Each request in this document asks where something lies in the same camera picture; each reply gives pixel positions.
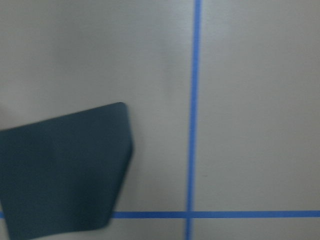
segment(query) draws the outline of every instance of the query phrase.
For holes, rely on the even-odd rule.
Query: horizontal blue line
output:
[[[320,210],[307,211],[116,211],[114,219],[255,219],[320,218]]]

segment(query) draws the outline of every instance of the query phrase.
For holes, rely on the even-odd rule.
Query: black object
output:
[[[105,226],[131,155],[122,102],[0,131],[0,200],[10,239]]]

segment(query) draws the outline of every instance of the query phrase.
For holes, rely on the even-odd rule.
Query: blue line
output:
[[[306,211],[116,211],[114,219],[268,219],[320,218],[320,210]]]
[[[193,12],[193,46],[191,66],[191,98],[189,119],[189,145],[188,145],[188,175],[187,175],[187,200],[186,211],[193,211],[194,184],[195,184],[195,160],[197,141],[197,117],[198,117],[198,87],[199,87],[199,53],[200,53],[200,30],[201,30],[201,3],[202,0],[194,0]],[[188,214],[185,222],[185,239],[192,238],[193,219]]]

